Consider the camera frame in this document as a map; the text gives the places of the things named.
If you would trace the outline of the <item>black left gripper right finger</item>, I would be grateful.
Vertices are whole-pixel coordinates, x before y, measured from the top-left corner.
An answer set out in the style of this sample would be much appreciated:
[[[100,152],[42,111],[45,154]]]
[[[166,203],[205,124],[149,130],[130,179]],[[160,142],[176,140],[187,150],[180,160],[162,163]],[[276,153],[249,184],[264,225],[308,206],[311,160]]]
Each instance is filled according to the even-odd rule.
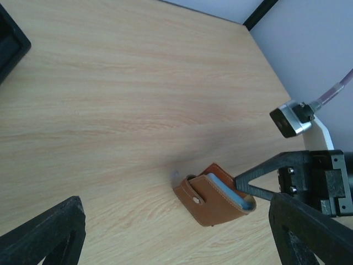
[[[288,194],[273,195],[269,223],[282,264],[352,264],[352,230]]]

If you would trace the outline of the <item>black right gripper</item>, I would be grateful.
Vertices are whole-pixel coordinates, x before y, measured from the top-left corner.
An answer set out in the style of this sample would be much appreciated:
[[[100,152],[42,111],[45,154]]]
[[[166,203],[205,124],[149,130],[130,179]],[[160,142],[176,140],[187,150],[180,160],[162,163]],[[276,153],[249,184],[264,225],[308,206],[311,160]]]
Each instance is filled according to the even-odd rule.
[[[329,217],[352,216],[352,152],[282,152],[236,176],[234,187],[243,193],[271,200],[274,192],[249,182],[275,170],[278,170],[281,193],[289,194]]]

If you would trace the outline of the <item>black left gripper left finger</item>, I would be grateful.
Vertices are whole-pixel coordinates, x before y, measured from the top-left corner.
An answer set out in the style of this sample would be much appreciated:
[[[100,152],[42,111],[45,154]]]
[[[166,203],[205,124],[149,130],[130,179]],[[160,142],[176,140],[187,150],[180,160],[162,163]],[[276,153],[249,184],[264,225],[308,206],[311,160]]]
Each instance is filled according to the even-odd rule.
[[[72,196],[1,236],[1,264],[78,264],[85,213]]]

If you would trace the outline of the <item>brown leather card holder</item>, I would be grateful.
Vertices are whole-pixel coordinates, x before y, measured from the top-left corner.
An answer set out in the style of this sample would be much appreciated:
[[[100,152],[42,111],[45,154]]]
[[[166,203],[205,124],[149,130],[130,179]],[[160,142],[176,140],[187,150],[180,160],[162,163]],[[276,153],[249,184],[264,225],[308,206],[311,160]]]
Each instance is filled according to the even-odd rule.
[[[256,209],[254,197],[236,190],[234,178],[216,163],[198,175],[186,176],[173,191],[204,227],[235,220]]]

